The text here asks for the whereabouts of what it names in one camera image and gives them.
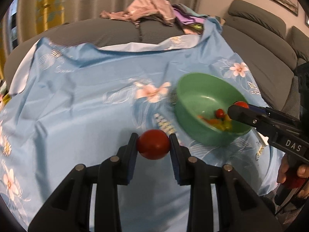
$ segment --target green bowl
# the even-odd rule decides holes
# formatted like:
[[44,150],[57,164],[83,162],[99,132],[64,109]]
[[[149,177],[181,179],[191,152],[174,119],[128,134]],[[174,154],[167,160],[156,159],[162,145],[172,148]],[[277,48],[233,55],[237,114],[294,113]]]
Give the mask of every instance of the green bowl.
[[231,131],[221,131],[198,117],[212,119],[219,108],[227,113],[236,101],[247,102],[235,87],[222,79],[205,73],[189,73],[179,80],[176,92],[177,121],[198,142],[206,146],[226,146],[250,131],[250,126],[237,121],[232,121]]

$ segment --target sofa cushion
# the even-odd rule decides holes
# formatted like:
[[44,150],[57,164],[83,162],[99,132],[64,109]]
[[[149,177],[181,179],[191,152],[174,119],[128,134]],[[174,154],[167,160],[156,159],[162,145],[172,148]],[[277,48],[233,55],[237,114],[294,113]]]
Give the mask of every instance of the sofa cushion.
[[286,100],[282,112],[292,115],[299,119],[300,112],[300,94],[298,92],[298,77],[294,76],[292,80],[291,90]]
[[248,65],[264,100],[274,109],[282,110],[294,77],[291,69],[267,48],[237,29],[225,25],[222,36]]
[[301,30],[292,26],[286,41],[294,49],[298,58],[309,61],[309,37]]
[[304,63],[306,63],[306,62],[307,62],[306,60],[304,60],[304,59],[302,59],[302,58],[298,58],[298,59],[297,59],[297,66],[302,65],[302,64],[304,64]]
[[280,17],[251,3],[234,0],[228,9],[228,14],[256,22],[283,39],[286,36],[286,25]]
[[4,65],[8,87],[13,76],[32,45],[42,37],[64,46],[92,43],[96,47],[139,42],[139,31],[134,24],[103,18],[88,19],[49,29],[17,46]]
[[159,44],[167,38],[183,35],[178,24],[167,26],[159,21],[142,19],[140,26],[141,42],[145,44]]
[[227,16],[226,25],[243,32],[253,38],[257,43],[272,52],[284,62],[291,70],[296,68],[297,57],[292,47],[275,33],[267,30],[260,24],[245,18]]

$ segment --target screw head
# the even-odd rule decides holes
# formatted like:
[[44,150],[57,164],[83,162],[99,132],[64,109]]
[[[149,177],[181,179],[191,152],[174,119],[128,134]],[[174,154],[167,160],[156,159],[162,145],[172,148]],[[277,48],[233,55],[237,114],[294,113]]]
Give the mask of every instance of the screw head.
[[195,162],[197,162],[197,158],[191,156],[191,157],[188,158],[188,161],[191,162],[191,163],[195,163]]
[[119,161],[119,157],[118,156],[112,156],[110,158],[110,160],[111,160],[111,162],[117,162],[117,161]]
[[76,171],[81,171],[81,170],[84,169],[84,167],[85,167],[85,166],[84,166],[83,164],[78,164],[78,165],[75,166],[75,170],[76,170]]
[[223,166],[223,168],[224,168],[224,170],[226,170],[226,171],[228,171],[228,172],[230,172],[230,171],[233,170],[233,167],[232,167],[230,164],[225,164],[225,165]]

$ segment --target purple cloth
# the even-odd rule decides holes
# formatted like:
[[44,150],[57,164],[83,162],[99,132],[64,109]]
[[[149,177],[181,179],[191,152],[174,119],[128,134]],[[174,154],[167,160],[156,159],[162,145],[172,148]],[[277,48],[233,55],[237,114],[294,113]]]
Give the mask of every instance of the purple cloth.
[[174,14],[177,17],[177,19],[184,25],[194,24],[194,23],[204,24],[205,18],[184,15],[181,13],[179,9],[177,8],[173,8],[173,9],[174,9]]

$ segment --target cherry tomato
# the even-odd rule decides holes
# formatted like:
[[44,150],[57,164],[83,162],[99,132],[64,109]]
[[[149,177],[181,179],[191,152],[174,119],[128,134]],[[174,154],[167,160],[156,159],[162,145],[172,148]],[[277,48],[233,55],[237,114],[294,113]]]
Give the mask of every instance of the cherry tomato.
[[138,138],[137,150],[146,159],[158,160],[169,152],[170,141],[162,130],[148,130]]
[[223,118],[224,117],[224,110],[222,110],[221,108],[216,110],[215,116],[216,116],[216,118]]
[[241,107],[244,107],[244,108],[249,108],[249,105],[246,102],[243,102],[243,101],[237,101],[234,104],[241,106]]

